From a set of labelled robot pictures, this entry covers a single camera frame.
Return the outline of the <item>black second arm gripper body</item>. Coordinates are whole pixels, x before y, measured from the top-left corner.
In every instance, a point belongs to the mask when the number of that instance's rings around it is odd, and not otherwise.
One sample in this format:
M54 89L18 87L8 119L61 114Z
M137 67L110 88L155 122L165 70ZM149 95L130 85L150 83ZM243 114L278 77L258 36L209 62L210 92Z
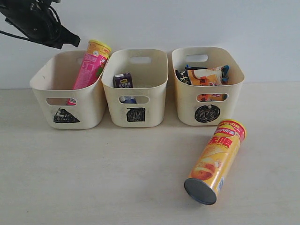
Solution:
M25 37L1 31L9 37L38 43L58 40L60 37L60 18L51 4L59 0L2 0L0 12L5 21L17 28Z

